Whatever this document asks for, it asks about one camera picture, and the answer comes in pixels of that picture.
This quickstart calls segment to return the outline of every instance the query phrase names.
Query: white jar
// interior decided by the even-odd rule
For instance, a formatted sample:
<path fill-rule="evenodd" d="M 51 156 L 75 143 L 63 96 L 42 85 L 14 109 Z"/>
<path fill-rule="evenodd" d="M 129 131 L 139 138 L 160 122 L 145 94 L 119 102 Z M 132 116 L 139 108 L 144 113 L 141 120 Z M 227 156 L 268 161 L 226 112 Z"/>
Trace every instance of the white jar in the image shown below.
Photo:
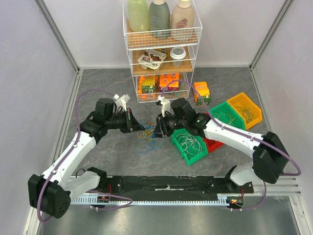
<path fill-rule="evenodd" d="M 171 58 L 174 60 L 172 62 L 173 66 L 179 67 L 182 65 L 182 61 L 186 56 L 186 51 L 183 47 L 174 47 L 170 52 Z"/>

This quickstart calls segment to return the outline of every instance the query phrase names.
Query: wooden shelf board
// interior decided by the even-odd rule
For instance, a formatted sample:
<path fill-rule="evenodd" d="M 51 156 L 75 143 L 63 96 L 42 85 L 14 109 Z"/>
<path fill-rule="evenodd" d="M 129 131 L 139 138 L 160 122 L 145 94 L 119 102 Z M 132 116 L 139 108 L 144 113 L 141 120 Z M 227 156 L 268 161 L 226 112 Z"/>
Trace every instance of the wooden shelf board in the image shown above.
<path fill-rule="evenodd" d="M 183 60 L 181 66 L 179 66 L 179 67 L 173 66 L 173 63 L 171 62 L 173 59 L 171 57 L 166 58 L 164 60 L 165 63 L 163 62 L 161 64 L 161 67 L 158 71 L 152 70 L 150 68 L 147 68 L 145 70 L 141 67 L 141 65 L 132 65 L 134 76 L 150 75 L 150 74 L 163 74 L 163 73 L 175 73 L 175 72 L 192 72 L 193 68 L 192 68 L 192 64 L 191 64 L 191 60 L 190 60 L 188 47 L 185 46 L 184 48 L 186 50 L 185 59 L 187 59 L 187 60 Z M 165 50 L 168 53 L 170 53 L 171 48 L 166 48 Z M 145 50 L 134 50 L 133 51 L 133 64 L 138 63 L 138 59 L 143 54 L 144 51 Z"/>
<path fill-rule="evenodd" d="M 173 45 L 195 45 L 198 44 L 198 38 L 195 32 L 193 32 L 191 39 L 188 41 L 177 41 L 172 37 L 165 39 L 159 39 L 154 37 L 151 33 L 135 33 L 131 30 L 129 19 L 127 19 L 127 46 L 128 49 L 136 48 L 158 48 L 158 47 L 170 47 Z"/>

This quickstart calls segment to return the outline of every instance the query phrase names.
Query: bottle label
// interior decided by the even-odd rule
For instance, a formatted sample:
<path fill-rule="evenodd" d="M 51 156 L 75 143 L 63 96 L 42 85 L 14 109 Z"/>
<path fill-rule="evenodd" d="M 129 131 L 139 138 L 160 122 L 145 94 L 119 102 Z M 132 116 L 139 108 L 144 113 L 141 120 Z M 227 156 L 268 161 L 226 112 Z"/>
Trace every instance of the bottle label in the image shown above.
<path fill-rule="evenodd" d="M 188 20 L 185 18 L 178 23 L 176 23 L 176 28 L 185 28 L 187 26 Z"/>

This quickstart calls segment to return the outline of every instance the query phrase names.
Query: black cable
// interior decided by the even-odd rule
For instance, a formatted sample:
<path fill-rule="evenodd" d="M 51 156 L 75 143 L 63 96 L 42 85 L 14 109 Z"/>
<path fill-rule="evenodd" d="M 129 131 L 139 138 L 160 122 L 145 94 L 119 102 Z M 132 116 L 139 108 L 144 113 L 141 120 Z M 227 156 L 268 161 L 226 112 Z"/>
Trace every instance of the black cable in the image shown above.
<path fill-rule="evenodd" d="M 76 174 L 75 174 L 75 176 L 76 176 L 76 178 L 77 178 L 77 173 L 80 171 L 80 170 L 83 170 L 84 171 L 84 173 L 86 172 L 86 170 L 85 169 L 79 169 L 77 172 L 76 172 Z"/>

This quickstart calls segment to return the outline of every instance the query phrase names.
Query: beige bottle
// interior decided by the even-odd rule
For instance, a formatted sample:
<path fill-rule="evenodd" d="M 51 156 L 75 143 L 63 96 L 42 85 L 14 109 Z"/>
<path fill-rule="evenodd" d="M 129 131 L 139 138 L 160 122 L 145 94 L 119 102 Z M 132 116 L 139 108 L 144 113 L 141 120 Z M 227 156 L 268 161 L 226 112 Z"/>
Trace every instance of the beige bottle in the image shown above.
<path fill-rule="evenodd" d="M 194 23 L 195 10 L 191 5 L 191 0 L 179 0 L 172 13 L 172 29 L 182 28 L 182 30 L 173 30 L 172 38 L 178 41 L 191 39 L 194 31 L 190 28 L 194 26 Z"/>

